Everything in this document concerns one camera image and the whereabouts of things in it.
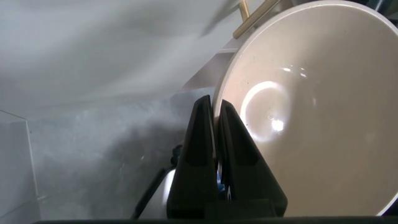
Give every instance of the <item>white wall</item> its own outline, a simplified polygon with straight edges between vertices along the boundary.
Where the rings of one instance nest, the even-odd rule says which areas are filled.
[[[34,119],[168,96],[231,39],[237,3],[0,1],[0,110]]]

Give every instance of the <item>white bowl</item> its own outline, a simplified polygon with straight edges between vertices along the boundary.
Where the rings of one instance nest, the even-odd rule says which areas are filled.
[[[234,105],[285,192],[285,216],[380,215],[398,191],[398,30],[347,1],[258,28],[215,93]]]

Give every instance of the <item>white object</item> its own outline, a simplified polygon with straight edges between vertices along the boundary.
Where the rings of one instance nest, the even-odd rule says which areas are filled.
[[[380,215],[398,191],[398,30],[348,1],[273,17],[215,93],[234,105],[289,204],[285,216]]]

